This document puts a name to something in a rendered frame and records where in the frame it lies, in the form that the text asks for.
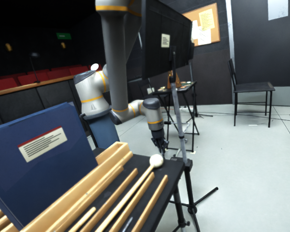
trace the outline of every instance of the yellow stripe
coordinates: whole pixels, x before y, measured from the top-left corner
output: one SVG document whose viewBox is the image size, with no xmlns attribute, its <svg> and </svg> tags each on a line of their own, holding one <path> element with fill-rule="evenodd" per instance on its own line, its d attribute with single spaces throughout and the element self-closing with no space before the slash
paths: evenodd
<svg viewBox="0 0 290 232">
<path fill-rule="evenodd" d="M 128 6 L 132 6 L 133 3 L 134 3 L 134 0 L 131 0 Z"/>
<path fill-rule="evenodd" d="M 105 80 L 102 76 L 102 74 L 100 72 L 98 72 L 98 74 L 100 74 L 100 77 L 102 78 L 102 81 L 103 81 L 103 85 L 104 85 L 104 93 L 106 92 L 106 83 L 105 83 Z"/>
<path fill-rule="evenodd" d="M 142 112 L 141 112 L 141 105 L 142 105 L 142 104 L 143 104 L 143 102 L 140 104 L 140 114 L 141 114 L 141 115 L 143 115 Z"/>
<path fill-rule="evenodd" d="M 163 119 L 161 119 L 159 121 L 156 121 L 156 122 L 147 122 L 147 123 L 149 123 L 149 124 L 156 124 L 156 123 L 159 123 L 159 122 L 162 122 L 162 121 L 163 121 Z"/>
<path fill-rule="evenodd" d="M 129 106 L 131 106 L 132 110 L 133 110 L 133 113 L 134 113 L 134 117 L 135 117 L 135 110 L 134 108 L 132 107 L 132 105 L 129 104 Z"/>
<path fill-rule="evenodd" d="M 125 110 L 114 110 L 114 109 L 112 108 L 112 110 L 115 111 L 115 112 L 124 112 L 124 111 L 126 111 L 126 110 L 128 110 L 128 109 L 129 109 L 129 107 L 128 107 L 127 109 L 125 109 Z"/>
<path fill-rule="evenodd" d="M 131 13 L 131 14 L 133 14 L 133 15 L 135 15 L 135 16 L 142 17 L 142 14 L 140 14 L 140 13 L 136 13 L 135 11 L 130 10 L 129 8 L 128 8 L 128 12 Z"/>
<path fill-rule="evenodd" d="M 107 76 L 104 74 L 104 72 L 103 72 L 103 71 L 102 71 L 102 73 L 103 73 L 103 76 L 104 76 L 106 79 L 108 79 L 108 78 L 107 78 Z"/>
<path fill-rule="evenodd" d="M 96 11 L 128 11 L 126 6 L 96 6 Z"/>
<path fill-rule="evenodd" d="M 96 99 L 100 99 L 100 98 L 103 98 L 103 95 L 98 96 L 98 97 L 96 97 L 96 98 L 92 98 L 92 99 L 84 100 L 84 101 L 81 101 L 81 102 L 82 102 L 82 103 L 85 103 L 85 102 L 91 102 L 91 101 L 94 101 L 94 100 L 96 100 Z"/>
</svg>

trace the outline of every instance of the green sign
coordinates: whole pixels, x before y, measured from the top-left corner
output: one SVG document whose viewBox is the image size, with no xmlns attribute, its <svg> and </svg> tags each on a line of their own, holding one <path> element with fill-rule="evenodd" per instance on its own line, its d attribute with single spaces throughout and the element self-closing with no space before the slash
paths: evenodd
<svg viewBox="0 0 290 232">
<path fill-rule="evenodd" d="M 71 40 L 70 33 L 56 33 L 59 40 Z"/>
</svg>

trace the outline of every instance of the tiled floor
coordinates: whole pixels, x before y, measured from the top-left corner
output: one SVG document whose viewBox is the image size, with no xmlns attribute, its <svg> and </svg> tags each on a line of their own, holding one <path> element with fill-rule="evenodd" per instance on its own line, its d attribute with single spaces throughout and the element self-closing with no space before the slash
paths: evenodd
<svg viewBox="0 0 290 232">
<path fill-rule="evenodd" d="M 290 107 L 272 108 L 270 128 L 268 117 L 262 113 L 239 113 L 234 127 L 233 105 L 202 105 L 198 110 L 213 117 L 196 118 L 200 132 L 195 135 L 196 154 L 187 152 L 194 163 L 191 179 L 195 201 L 219 187 L 198 205 L 201 231 L 290 232 Z M 264 107 L 239 105 L 238 111 L 258 112 Z M 190 119 L 189 113 L 182 112 L 181 116 L 183 122 Z M 158 153 L 144 116 L 116 129 L 120 140 L 127 142 L 134 154 Z M 192 124 L 187 132 L 192 132 Z M 186 146 L 191 149 L 191 135 L 186 138 Z M 179 147 L 174 126 L 170 127 L 169 141 L 171 147 Z M 175 153 L 168 150 L 165 156 L 170 159 Z M 188 203 L 184 177 L 179 188 L 182 202 Z M 186 208 L 184 214 L 191 221 L 187 231 L 196 231 Z M 175 206 L 169 204 L 157 231 L 169 232 L 176 226 Z"/>
</svg>

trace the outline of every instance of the label with red header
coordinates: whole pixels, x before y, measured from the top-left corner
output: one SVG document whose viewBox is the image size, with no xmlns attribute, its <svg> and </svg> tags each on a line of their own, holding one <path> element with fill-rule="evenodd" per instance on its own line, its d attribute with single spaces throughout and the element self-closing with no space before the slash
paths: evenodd
<svg viewBox="0 0 290 232">
<path fill-rule="evenodd" d="M 28 163 L 29 161 L 34 160 L 67 140 L 68 139 L 62 127 L 59 126 L 35 138 L 23 142 L 18 145 L 18 148 Z"/>
</svg>

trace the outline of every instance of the cork board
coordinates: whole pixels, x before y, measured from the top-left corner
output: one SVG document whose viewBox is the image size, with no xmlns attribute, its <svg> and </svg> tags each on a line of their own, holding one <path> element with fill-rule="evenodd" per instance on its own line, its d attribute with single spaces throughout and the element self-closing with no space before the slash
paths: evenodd
<svg viewBox="0 0 290 232">
<path fill-rule="evenodd" d="M 192 21 L 194 46 L 220 42 L 217 3 L 183 14 Z"/>
</svg>

